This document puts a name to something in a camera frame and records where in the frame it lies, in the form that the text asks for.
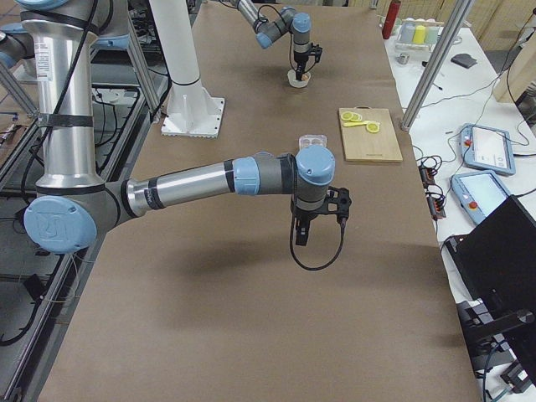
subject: robot logo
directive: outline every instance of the robot logo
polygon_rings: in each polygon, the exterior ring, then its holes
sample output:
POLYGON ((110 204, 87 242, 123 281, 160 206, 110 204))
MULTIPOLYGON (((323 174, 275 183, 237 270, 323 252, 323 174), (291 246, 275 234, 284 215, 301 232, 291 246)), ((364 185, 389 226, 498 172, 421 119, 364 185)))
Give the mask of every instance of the robot logo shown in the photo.
POLYGON ((67 239, 67 228, 63 214, 42 212, 37 215, 39 237, 49 241, 67 239))

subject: red bottle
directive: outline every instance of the red bottle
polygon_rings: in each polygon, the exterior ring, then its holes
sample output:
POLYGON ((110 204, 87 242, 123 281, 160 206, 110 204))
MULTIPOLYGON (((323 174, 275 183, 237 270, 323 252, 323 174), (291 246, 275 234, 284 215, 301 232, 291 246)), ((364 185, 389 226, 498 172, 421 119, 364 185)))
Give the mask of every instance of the red bottle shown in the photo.
POLYGON ((394 22, 396 21, 396 16, 399 15, 400 10, 400 0, 392 0, 389 5, 389 11, 387 12, 387 17, 385 17, 384 28, 382 29, 382 36, 384 39, 389 39, 391 32, 393 31, 394 22))

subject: bottle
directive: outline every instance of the bottle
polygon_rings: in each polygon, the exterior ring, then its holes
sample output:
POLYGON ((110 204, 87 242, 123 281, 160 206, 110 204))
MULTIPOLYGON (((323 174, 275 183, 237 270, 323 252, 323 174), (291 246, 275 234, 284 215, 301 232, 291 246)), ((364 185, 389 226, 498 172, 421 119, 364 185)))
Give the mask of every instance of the bottle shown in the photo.
POLYGON ((438 36, 439 36, 439 27, 435 26, 435 27, 426 28, 425 43, 436 44, 438 36))
POLYGON ((426 38, 426 28, 424 25, 417 25, 415 27, 415 34, 413 35, 414 44, 423 44, 426 38))
POLYGON ((400 30, 399 41, 402 44, 410 44, 413 42, 413 35, 415 35, 415 24, 412 22, 405 22, 400 30))
POLYGON ((400 0, 391 0, 387 16, 385 17, 384 28, 382 29, 382 36, 384 39, 389 39, 391 32, 393 32, 394 22, 396 16, 399 14, 400 0))

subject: industrial robot arm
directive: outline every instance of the industrial robot arm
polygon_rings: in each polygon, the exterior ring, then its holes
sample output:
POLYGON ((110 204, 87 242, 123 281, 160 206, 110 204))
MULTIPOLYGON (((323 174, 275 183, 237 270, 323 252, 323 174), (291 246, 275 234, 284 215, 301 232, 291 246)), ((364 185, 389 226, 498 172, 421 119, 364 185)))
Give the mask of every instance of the industrial robot arm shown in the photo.
POLYGON ((230 2, 251 25, 257 42, 263 49, 269 48, 286 33, 291 33, 294 61, 297 65, 294 69, 297 81, 302 81, 310 57, 314 58, 315 64, 320 63, 322 48, 310 40, 311 17, 309 14, 299 13, 291 7, 284 7, 278 12, 278 18, 270 22, 251 0, 230 0, 230 2))
POLYGON ((0 61, 11 69, 21 59, 34 56, 34 41, 20 23, 0 27, 0 61))
POLYGON ((37 63, 44 175, 24 215, 28 235, 41 247, 76 252, 149 210, 229 192, 292 194, 298 245, 305 245, 319 214, 336 214, 343 233, 351 201, 347 190, 329 188, 335 159, 320 146, 304 148, 296 158, 260 153, 143 181, 105 183, 95 172, 89 46, 109 32, 108 41, 121 42, 126 21, 111 9, 125 9, 126 0, 17 2, 25 8, 23 26, 48 60, 37 63))

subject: white table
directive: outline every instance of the white table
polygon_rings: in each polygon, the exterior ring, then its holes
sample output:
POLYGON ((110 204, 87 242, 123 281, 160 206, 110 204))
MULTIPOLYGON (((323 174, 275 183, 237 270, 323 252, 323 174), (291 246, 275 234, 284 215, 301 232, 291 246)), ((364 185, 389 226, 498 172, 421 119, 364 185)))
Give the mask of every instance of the white table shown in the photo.
MULTIPOLYGON (((492 83, 497 77, 495 70, 469 28, 462 28, 460 36, 462 42, 452 46, 440 73, 435 79, 435 83, 442 90, 433 86, 425 100, 425 105, 454 95, 470 94, 474 90, 492 83), (467 70, 452 63, 451 58, 459 53, 470 54, 477 60, 477 65, 467 70)), ((395 48, 394 38, 385 41, 385 48, 389 56, 393 76, 396 79, 400 104, 402 107, 406 107, 425 69, 422 66, 422 62, 430 58, 430 53, 419 50, 397 49, 395 48), (406 65, 402 65, 396 60, 396 57, 402 52, 410 54, 410 61, 406 65)), ((523 120, 521 114, 514 104, 501 104, 496 102, 493 96, 489 98, 492 88, 493 85, 489 85, 488 88, 480 90, 474 95, 444 100, 438 105, 422 108, 410 130, 414 145, 422 149, 425 156, 436 154, 440 155, 445 161, 454 159, 455 156, 447 144, 447 138, 459 132, 460 127, 465 123, 476 123, 486 102, 486 108, 478 124, 507 130, 514 141, 524 142, 525 140, 518 134, 516 129, 519 122, 523 120)), ((527 147, 513 144, 514 153, 536 153, 536 139, 527 124, 521 124, 519 130, 529 139, 530 144, 527 147)), ((444 163, 437 176, 435 176, 435 181, 443 188, 445 193, 450 187, 450 177, 453 174, 474 171, 467 167, 461 167, 461 154, 457 138, 451 140, 451 145, 456 150, 456 160, 444 163)), ((420 157, 419 151, 415 151, 415 157, 420 157)), ((509 190, 514 194, 519 194, 536 188, 536 158, 516 158, 515 164, 517 169, 515 175, 509 178, 501 177, 509 190)), ((520 200, 531 215, 536 217, 536 193, 522 197, 520 200)), ((452 192, 447 196, 446 219, 441 219, 438 222, 437 239, 440 242, 453 234, 467 234, 475 227, 452 192)), ((445 262, 452 294, 456 302, 471 300, 446 250, 443 250, 443 261, 445 262)), ((506 367, 507 365, 497 366, 487 376, 486 388, 490 390, 493 396, 498 395, 504 388, 504 382, 500 379, 499 374, 506 367)), ((501 400, 507 402, 534 402, 536 400, 536 387, 530 387, 523 394, 508 394, 501 400)))

